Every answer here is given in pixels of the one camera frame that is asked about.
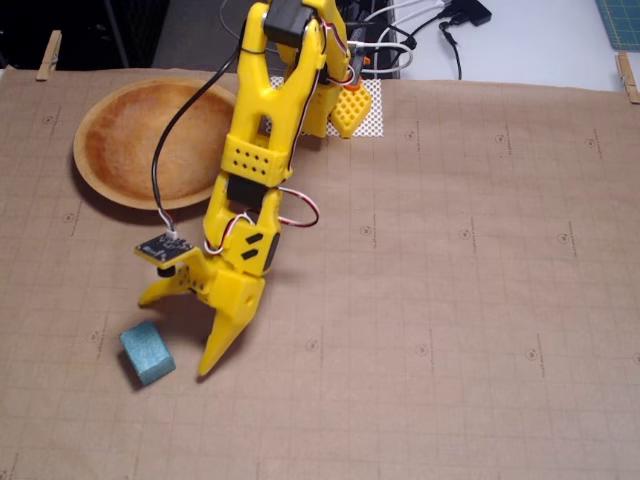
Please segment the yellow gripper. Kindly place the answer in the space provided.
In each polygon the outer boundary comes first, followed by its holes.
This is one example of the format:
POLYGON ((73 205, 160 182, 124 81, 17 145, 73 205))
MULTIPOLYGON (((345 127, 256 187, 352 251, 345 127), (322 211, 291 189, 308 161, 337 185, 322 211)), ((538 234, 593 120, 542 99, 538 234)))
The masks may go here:
POLYGON ((187 251, 162 260, 137 252, 158 269, 175 268, 146 288, 138 300, 140 306, 191 292, 215 310, 199 376, 211 371, 256 314, 266 281, 251 275, 269 271, 281 231, 281 201, 282 192, 276 188, 220 172, 203 220, 205 246, 215 255, 187 251), (220 255, 241 273, 218 271, 220 255))

